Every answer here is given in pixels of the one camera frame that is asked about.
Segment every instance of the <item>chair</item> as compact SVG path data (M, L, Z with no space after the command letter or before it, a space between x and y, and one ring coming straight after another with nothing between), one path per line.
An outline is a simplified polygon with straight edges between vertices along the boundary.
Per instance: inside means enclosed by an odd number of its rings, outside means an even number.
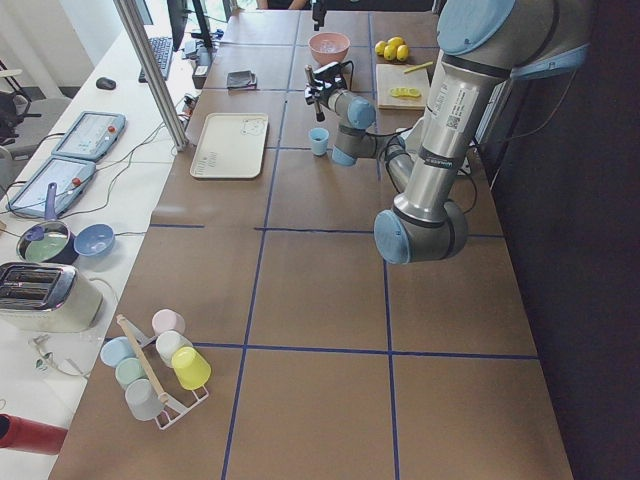
M14 76L20 73L22 71L17 69L0 69L0 78L6 79L14 90L22 93L21 88L13 79ZM37 114L38 116L25 118L15 129L18 135L15 138L15 142L0 146L0 185L2 187L6 188L20 174L42 139L49 134L51 128L53 128L70 103L71 99L66 97L45 98L31 102L29 113Z

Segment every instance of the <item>computer mouse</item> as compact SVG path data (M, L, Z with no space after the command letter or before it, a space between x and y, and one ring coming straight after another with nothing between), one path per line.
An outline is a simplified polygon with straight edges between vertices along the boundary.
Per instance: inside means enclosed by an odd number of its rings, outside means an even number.
M113 90L116 88L116 81L107 77L100 77L96 80L96 87L100 90Z

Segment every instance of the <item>white desk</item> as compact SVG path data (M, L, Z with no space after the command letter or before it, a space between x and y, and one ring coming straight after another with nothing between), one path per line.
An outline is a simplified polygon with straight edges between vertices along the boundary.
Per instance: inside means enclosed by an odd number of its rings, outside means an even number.
M162 121L148 85L138 83L139 71L140 63L129 38L122 32L54 126L52 133L65 132L85 110L122 113L127 117L126 130L100 161L98 169L118 162ZM117 82L116 89L98 90L95 81L101 76L114 79ZM179 58L179 54L174 57L167 86L174 103L178 103L185 93L196 93L191 81L191 67L188 62ZM47 159L57 140L58 138L47 140L38 149L18 180L30 178ZM65 223L74 233L94 223L109 224L116 233L145 232L151 211L156 206L169 174L174 154L173 142L163 128L152 143L136 150L130 167L115 183L105 208L93 213L73 215L64 219ZM106 202L111 180L126 164L125 160L98 173L69 213L102 206ZM16 188L11 189L10 196L16 192ZM6 212L6 199L0 203L0 209ZM37 220L25 220L8 213L0 214L0 220L7 225L9 232L18 235L37 223ZM115 293L118 296L122 293L143 238L144 235L118 236L114 249L107 256L99 259L80 257L74 263L86 277L102 280L94 283L102 292L104 301L88 330L76 334L50 334L51 338L46 343L47 350L54 353L54 359L65 370L72 371L64 361L66 358L71 358L83 371L92 369L115 312ZM16 242L17 238L14 236L7 233L0 235L0 263L20 260L16 254ZM103 282L108 282L115 292ZM6 401L2 412L68 427L80 401L85 381L51 370L44 373L36 370L37 355L27 342L37 335L38 332L21 331L0 321L0 399ZM0 479L47 478L55 460L55 456L0 449Z

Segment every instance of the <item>cup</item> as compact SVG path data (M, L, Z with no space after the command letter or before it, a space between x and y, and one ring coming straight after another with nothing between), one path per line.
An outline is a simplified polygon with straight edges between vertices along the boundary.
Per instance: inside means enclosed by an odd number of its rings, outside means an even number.
M316 127L309 130L309 141L311 142L311 153L321 157L327 153L329 144L329 131L326 128Z
M100 359L105 365L112 368L116 368L125 358L135 356L127 337L112 338L100 350Z
M175 330L160 334L156 340L156 350L167 367L171 367L171 357L182 347L193 347L193 344Z
M184 333L184 318L177 312L164 308L155 313L151 319L151 326L156 335L160 335L168 330L175 330Z
M185 390L197 390L211 377L211 365L193 347L182 347L174 353L171 364Z
M66 436L66 428L0 414L0 448L57 455Z
M129 410L137 420L153 420L164 410L151 382L146 378L134 380L124 392Z
M140 360L137 358L125 358L116 367L116 380L123 390L139 378L147 378Z

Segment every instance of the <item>toaster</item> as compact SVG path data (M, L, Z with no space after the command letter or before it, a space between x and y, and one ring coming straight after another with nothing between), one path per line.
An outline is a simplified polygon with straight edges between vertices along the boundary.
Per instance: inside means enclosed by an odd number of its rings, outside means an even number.
M79 332L101 304L102 294L71 265L0 266L0 318L22 330Z

